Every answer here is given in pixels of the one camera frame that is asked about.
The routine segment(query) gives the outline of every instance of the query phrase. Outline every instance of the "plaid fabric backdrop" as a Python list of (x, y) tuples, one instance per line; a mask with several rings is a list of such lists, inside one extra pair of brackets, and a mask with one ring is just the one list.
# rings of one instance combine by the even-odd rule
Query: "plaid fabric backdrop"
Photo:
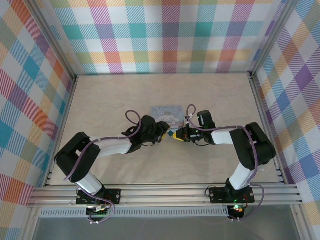
[(246, 72), (284, 3), (38, 0), (74, 68), (87, 75)]
[(300, 0), (258, 73), (280, 159), (320, 239), (320, 0)]
[(0, 0), (0, 239), (18, 238), (72, 82), (23, 0)]

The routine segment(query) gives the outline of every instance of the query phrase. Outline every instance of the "beige floor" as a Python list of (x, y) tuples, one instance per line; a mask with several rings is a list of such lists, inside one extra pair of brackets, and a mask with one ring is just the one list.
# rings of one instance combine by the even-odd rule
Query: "beige floor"
[[(149, 74), (101, 75), (79, 78), (61, 146), (76, 133), (115, 136), (132, 126), (125, 118), (133, 109), (141, 116), (151, 106), (195, 104), (209, 110), (217, 127), (258, 122), (259, 113), (247, 75)], [(232, 145), (198, 147), (166, 137), (160, 144), (127, 155), (99, 158), (91, 171), (104, 184), (224, 183), (239, 160)], [(69, 184), (55, 166), (51, 184)], [(273, 161), (254, 182), (278, 178)]]

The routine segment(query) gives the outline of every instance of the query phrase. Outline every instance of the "aluminum rail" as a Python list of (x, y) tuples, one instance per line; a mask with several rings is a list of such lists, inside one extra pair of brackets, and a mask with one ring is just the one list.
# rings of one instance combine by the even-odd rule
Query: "aluminum rail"
[[(263, 205), (301, 205), (302, 199), (296, 185), (278, 183), (261, 184), (265, 191)], [(121, 189), (121, 200), (117, 208), (125, 207), (200, 207), (230, 206), (232, 204), (211, 204), (205, 196), (208, 184), (155, 184), (155, 185), (108, 185), (108, 189)], [(75, 185), (56, 185), (36, 188), (29, 201), (30, 208), (75, 207), (77, 187)], [(253, 187), (255, 203), (262, 198), (262, 190)]]

